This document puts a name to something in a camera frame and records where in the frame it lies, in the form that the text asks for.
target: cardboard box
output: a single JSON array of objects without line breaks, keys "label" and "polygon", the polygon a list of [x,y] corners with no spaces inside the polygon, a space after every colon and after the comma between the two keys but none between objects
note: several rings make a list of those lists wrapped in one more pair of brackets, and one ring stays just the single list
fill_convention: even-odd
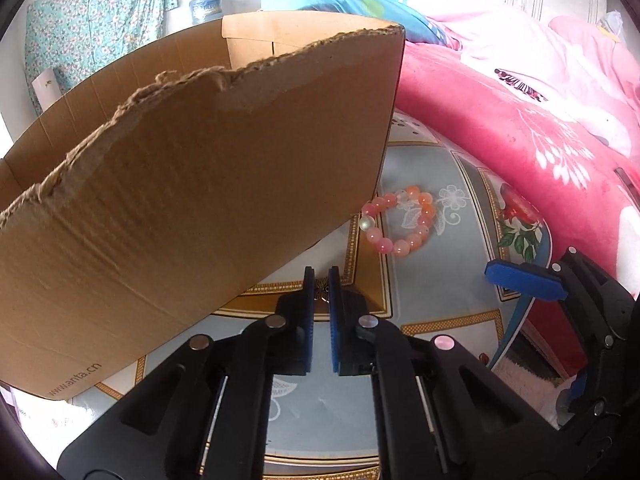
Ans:
[{"label": "cardboard box", "polygon": [[343,224],[376,187],[403,46],[381,20],[238,14],[56,102],[0,161],[0,380],[68,399]]}]

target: bracelet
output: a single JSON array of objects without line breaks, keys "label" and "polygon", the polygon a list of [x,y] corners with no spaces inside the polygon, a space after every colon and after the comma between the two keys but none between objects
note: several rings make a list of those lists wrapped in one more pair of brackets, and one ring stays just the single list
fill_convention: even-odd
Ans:
[{"label": "bracelet", "polygon": [[[382,230],[376,227],[375,217],[384,210],[395,207],[398,203],[410,200],[417,201],[422,208],[422,213],[418,216],[418,227],[406,238],[401,238],[396,242],[383,237]],[[371,202],[367,202],[362,207],[358,225],[365,232],[367,240],[375,246],[380,254],[393,253],[396,256],[407,256],[409,252],[420,248],[429,238],[429,228],[436,213],[433,196],[430,193],[421,192],[418,186],[409,186],[395,193],[387,193],[382,197],[377,196]]]}]

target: floral curtain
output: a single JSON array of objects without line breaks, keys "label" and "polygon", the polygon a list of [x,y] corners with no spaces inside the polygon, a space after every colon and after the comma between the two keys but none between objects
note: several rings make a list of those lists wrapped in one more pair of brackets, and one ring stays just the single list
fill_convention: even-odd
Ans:
[{"label": "floral curtain", "polygon": [[177,0],[36,0],[27,9],[25,74],[31,82],[53,67],[60,89],[164,36],[164,13]]}]

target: white bead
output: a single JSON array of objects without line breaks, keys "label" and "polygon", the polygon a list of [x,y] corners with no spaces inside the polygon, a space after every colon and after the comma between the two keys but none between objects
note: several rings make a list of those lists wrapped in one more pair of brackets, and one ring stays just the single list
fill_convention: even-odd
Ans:
[{"label": "white bead", "polygon": [[372,227],[376,226],[376,221],[372,217],[364,215],[362,218],[360,218],[358,225],[363,231],[368,231]]},{"label": "white bead", "polygon": [[396,191],[396,198],[398,199],[398,203],[400,204],[403,202],[408,202],[409,194],[404,189],[401,189],[400,191]]}]

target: white paper towel roll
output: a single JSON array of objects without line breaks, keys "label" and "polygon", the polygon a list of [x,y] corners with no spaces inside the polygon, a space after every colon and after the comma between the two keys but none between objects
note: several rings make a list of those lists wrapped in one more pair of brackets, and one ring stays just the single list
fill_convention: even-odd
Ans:
[{"label": "white paper towel roll", "polygon": [[47,68],[33,80],[31,85],[33,86],[33,91],[36,92],[36,97],[38,98],[42,111],[49,108],[62,97],[60,86],[56,81],[56,75],[53,73],[52,68]]}]

